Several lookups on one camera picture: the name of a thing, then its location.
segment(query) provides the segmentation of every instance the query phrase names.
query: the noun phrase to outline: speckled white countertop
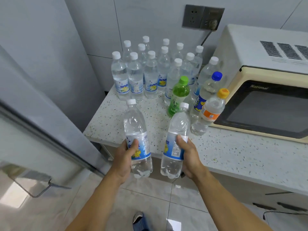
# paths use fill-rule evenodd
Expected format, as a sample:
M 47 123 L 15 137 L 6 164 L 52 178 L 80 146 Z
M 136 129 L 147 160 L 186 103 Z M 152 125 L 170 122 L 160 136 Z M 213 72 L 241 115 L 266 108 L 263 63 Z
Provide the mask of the speckled white countertop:
M 117 147 L 124 139 L 127 109 L 112 87 L 83 134 L 93 142 Z M 137 102 L 143 113 L 152 157 L 162 157 L 170 117 L 163 97 Z M 308 144 L 219 128 L 203 136 L 192 133 L 200 159 L 211 171 L 308 195 Z

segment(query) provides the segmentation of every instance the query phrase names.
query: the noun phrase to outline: green bottle cap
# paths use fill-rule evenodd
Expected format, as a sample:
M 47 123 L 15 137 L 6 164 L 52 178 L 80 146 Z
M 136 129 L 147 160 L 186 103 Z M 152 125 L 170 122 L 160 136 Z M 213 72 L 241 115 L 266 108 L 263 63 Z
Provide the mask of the green bottle cap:
M 181 76 L 179 84 L 187 85 L 188 84 L 188 77 L 187 76 Z

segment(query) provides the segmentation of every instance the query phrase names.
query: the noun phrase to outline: green bottle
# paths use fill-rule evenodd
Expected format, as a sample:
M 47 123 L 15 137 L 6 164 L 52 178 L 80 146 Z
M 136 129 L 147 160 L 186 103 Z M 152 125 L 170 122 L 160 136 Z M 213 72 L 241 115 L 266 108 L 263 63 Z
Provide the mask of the green bottle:
M 173 116 L 180 107 L 180 104 L 189 95 L 188 77 L 181 76 L 179 82 L 172 88 L 172 97 L 168 108 L 168 115 Z

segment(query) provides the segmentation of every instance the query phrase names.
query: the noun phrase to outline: air vent slot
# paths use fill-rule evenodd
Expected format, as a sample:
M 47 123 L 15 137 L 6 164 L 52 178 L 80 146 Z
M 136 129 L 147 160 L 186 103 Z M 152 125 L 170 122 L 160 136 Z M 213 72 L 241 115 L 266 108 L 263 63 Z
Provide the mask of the air vent slot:
M 308 60 L 308 47 L 304 45 L 295 45 L 298 51 Z
M 302 58 L 296 53 L 296 51 L 289 44 L 277 43 L 281 50 L 285 53 L 287 58 L 302 60 Z
M 279 51 L 277 50 L 273 42 L 260 41 L 260 43 L 263 45 L 265 51 L 269 56 L 282 58 L 282 56 L 280 55 Z

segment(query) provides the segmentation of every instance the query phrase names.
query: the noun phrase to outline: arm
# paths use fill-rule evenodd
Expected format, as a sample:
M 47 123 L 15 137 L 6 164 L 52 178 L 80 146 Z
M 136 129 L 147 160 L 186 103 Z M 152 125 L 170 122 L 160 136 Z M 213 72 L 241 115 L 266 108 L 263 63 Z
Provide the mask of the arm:
M 131 156 L 138 149 L 138 140 L 127 150 L 126 140 L 117 148 L 112 167 L 95 189 L 66 231 L 105 230 L 118 189 L 129 177 Z
M 272 231 L 248 208 L 236 200 L 200 161 L 195 145 L 177 137 L 184 149 L 183 171 L 199 189 L 202 199 L 219 231 Z

